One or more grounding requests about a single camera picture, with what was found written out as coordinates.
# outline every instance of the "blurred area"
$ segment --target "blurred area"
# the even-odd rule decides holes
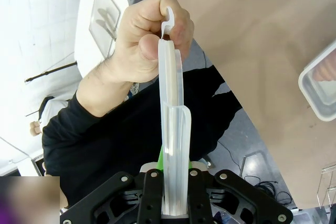
[[[0,224],[56,224],[59,205],[59,177],[0,177]]]

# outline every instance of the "table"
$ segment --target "table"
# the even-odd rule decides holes
[[[336,0],[179,2],[195,23],[196,41],[259,131],[297,206],[318,206],[321,169],[336,161],[336,121],[319,121],[298,78],[336,38]]]

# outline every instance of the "black pole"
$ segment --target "black pole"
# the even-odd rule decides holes
[[[53,72],[56,72],[56,71],[59,71],[59,70],[65,69],[65,68],[69,68],[69,67],[72,67],[72,66],[75,66],[75,65],[77,65],[76,61],[73,62],[73,63],[71,63],[71,64],[67,64],[65,66],[62,66],[62,67],[59,67],[59,68],[55,68],[55,69],[50,70],[50,71],[46,71],[44,73],[39,74],[38,76],[34,76],[34,77],[31,77],[31,78],[28,78],[27,80],[25,80],[25,82],[33,81],[33,80],[35,80],[37,78],[40,78],[41,76],[46,76],[46,75],[48,75],[50,73],[53,73]]]

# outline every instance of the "forearm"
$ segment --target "forearm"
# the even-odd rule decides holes
[[[96,117],[104,116],[122,103],[133,84],[114,80],[107,61],[82,79],[76,94],[78,102]]]

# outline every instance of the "green object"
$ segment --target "green object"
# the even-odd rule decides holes
[[[193,168],[190,160],[189,160],[189,169]],[[157,161],[156,169],[163,171],[163,147],[161,146],[159,160]]]

